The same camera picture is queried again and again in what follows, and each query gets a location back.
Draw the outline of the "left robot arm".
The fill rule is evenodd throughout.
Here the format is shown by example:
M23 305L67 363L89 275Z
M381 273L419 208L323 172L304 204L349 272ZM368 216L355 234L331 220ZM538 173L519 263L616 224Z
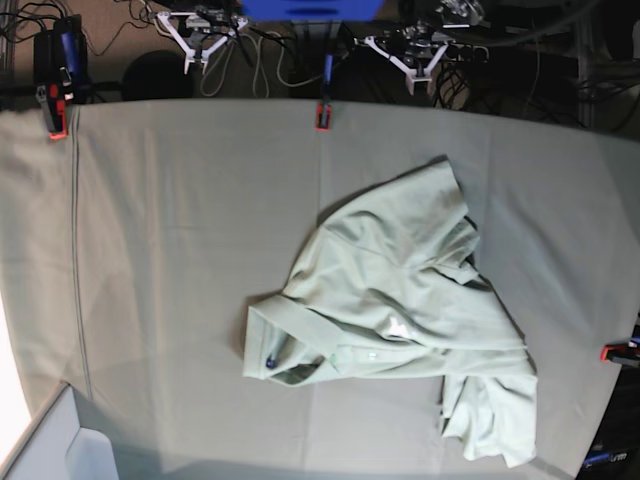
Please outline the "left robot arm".
M479 1L400 1L400 19L382 28L380 35L358 39L402 72L408 93L429 85L441 62L479 63L489 60L484 46L456 40L457 30L480 24L485 9Z

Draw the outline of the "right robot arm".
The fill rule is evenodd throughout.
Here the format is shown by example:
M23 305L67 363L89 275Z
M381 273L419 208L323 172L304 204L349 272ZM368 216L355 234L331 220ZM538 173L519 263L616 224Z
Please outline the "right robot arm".
M223 7L196 5L187 10L162 10L152 14L158 31L166 33L184 54L183 72L192 66L205 70L212 55L240 39L249 19Z

